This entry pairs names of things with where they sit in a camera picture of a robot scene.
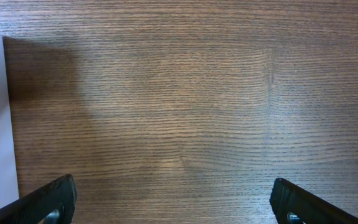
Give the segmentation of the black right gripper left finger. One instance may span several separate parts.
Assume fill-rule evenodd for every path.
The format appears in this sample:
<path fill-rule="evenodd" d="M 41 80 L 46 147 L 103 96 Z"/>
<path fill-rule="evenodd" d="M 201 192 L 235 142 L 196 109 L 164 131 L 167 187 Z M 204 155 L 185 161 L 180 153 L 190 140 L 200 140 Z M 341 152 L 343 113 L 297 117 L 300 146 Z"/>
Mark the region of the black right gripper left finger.
<path fill-rule="evenodd" d="M 77 191 L 71 174 L 63 175 L 0 209 L 0 224 L 70 224 Z"/>

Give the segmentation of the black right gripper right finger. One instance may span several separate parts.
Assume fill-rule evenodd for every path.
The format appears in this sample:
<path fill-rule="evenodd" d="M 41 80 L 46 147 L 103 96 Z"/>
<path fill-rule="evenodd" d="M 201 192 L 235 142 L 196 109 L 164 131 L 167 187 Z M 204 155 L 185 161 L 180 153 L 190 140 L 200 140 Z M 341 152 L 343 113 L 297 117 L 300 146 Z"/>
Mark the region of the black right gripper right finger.
<path fill-rule="evenodd" d="M 270 195 L 277 223 L 345 224 L 358 218 L 284 178 L 277 178 Z"/>

